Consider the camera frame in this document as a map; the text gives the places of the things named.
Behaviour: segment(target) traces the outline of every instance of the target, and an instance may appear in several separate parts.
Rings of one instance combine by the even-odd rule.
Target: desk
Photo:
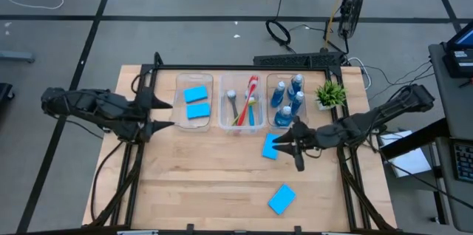
[[[445,182],[447,193],[473,204],[473,184],[455,179],[450,156],[448,138],[473,140],[471,121],[473,111],[473,86],[458,88],[466,79],[455,79],[449,76],[442,57],[445,55],[443,46],[433,44],[429,46],[430,58],[434,67],[440,98],[443,104],[445,118],[440,119],[427,127],[405,137],[395,143],[383,147],[387,158],[397,157],[413,149],[436,142],[438,157],[441,166],[441,177]],[[472,210],[454,200],[448,199],[452,221],[456,229],[473,232]],[[439,216],[444,214],[445,207],[436,199]]]
[[[132,79],[140,66],[123,66],[116,93],[132,100]],[[160,69],[155,93],[172,103],[175,78],[182,70]],[[227,135],[217,124],[220,75],[229,71],[198,71],[214,76],[214,95],[210,129],[203,133],[182,132],[168,127],[156,133],[146,144],[140,182],[132,220],[134,229],[186,229],[193,223],[196,230],[349,231],[347,209],[341,187],[341,175],[335,149],[317,159],[305,159],[305,171],[297,172],[293,158],[280,154],[278,160],[261,157],[267,129],[254,135]],[[359,68],[342,68],[347,102],[351,113],[369,109]],[[274,73],[261,71],[262,81]],[[302,72],[307,101],[314,101],[315,89],[325,82],[323,72]],[[168,120],[171,110],[154,110],[152,118]],[[330,112],[319,112],[315,104],[307,106],[308,125],[316,128],[330,123]],[[98,163],[118,144],[113,134],[106,134]],[[123,148],[105,164],[98,179],[96,214],[108,203],[117,188]],[[385,220],[395,226],[380,157],[368,148],[358,150],[364,190]],[[268,206],[269,199],[281,184],[287,183],[297,198],[283,213],[276,215]],[[126,206],[127,196],[122,199]],[[353,196],[357,208],[358,200]],[[83,223],[91,222],[90,200]],[[361,227],[356,210],[358,227]],[[119,224],[124,221],[123,210]]]

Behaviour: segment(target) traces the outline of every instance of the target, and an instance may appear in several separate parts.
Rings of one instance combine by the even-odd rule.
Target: blue bottle
[[[287,88],[287,95],[289,99],[293,100],[296,93],[302,89],[302,75],[296,75],[296,77],[290,80],[290,85]]]
[[[276,113],[276,116],[274,116],[274,123],[277,126],[287,127],[292,119],[293,117],[290,114],[290,106],[285,106]]]
[[[285,86],[283,81],[280,81],[278,83],[278,86],[274,90],[273,98],[271,98],[271,106],[272,107],[277,107],[282,102],[282,99],[284,98],[284,89],[285,89],[285,87],[286,86]]]
[[[295,116],[304,101],[304,93],[302,91],[297,92],[296,97],[290,103],[291,114]]]

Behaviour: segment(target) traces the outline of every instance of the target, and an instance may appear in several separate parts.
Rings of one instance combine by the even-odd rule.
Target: black fan
[[[363,0],[341,0],[338,36],[343,39],[353,36],[358,19],[360,18],[362,5]]]

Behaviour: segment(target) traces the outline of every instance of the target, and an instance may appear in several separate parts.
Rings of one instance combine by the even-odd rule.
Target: plastic container
[[[188,88],[205,86],[207,98],[186,103],[184,101],[184,90]],[[176,77],[176,93],[172,105],[170,121],[175,122],[175,126],[186,132],[206,132],[210,128],[210,117],[199,117],[189,120],[187,118],[186,106],[195,103],[208,103],[212,112],[212,96],[214,91],[214,78],[205,73],[181,73]]]
[[[243,107],[245,106],[245,92],[248,90],[248,82],[252,75],[259,77],[258,86],[253,93],[256,98],[256,104],[253,105],[253,118],[254,126],[249,124],[248,110],[245,116],[245,121],[242,126],[234,126],[234,112],[230,100],[228,99],[227,92],[234,90],[236,93],[236,109],[238,114],[241,114]],[[265,99],[265,86],[261,75],[257,73],[231,73],[225,74],[220,77],[219,87],[219,126],[226,130],[229,134],[253,134],[257,133],[260,129],[265,127],[266,124],[266,99]]]
[[[273,95],[274,90],[278,86],[278,83],[280,81],[283,81],[285,83],[285,86],[289,86],[291,84],[290,80],[295,77],[296,74],[290,74],[290,73],[273,73],[269,74],[268,77],[266,78],[266,94],[268,97]],[[302,79],[302,88],[301,91],[304,91],[304,81],[305,79]],[[301,106],[299,107],[299,110],[297,111],[297,115],[301,118],[302,121],[307,122],[307,110],[305,108],[305,98],[306,95],[304,95],[304,99],[302,101]],[[286,127],[281,127],[277,126],[274,122],[274,116],[276,116],[276,113],[281,110],[284,106],[289,106],[291,104],[292,100],[289,98],[289,95],[287,95],[287,92],[284,93],[284,98],[282,99],[282,102],[279,104],[277,107],[272,107],[271,106],[271,101],[268,100],[268,103],[266,105],[266,108],[268,110],[268,122],[270,125],[271,131],[278,131],[280,129],[289,129],[289,126]]]

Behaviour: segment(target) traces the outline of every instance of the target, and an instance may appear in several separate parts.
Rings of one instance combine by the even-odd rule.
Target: white paper
[[[381,135],[380,138],[381,138],[381,141],[383,142],[383,145],[386,146],[392,142],[395,142],[396,140],[401,139],[401,137],[406,137],[409,134],[412,134],[412,132],[411,131],[396,132],[394,134]],[[423,155],[423,152],[421,149],[412,150],[409,153],[403,154],[399,157],[392,158],[389,161],[393,163],[394,165],[412,174],[429,171],[431,169],[429,162],[427,162],[427,159]],[[395,167],[392,167],[392,168],[394,169],[394,173],[396,174],[396,177],[408,176],[406,172],[401,171]]]

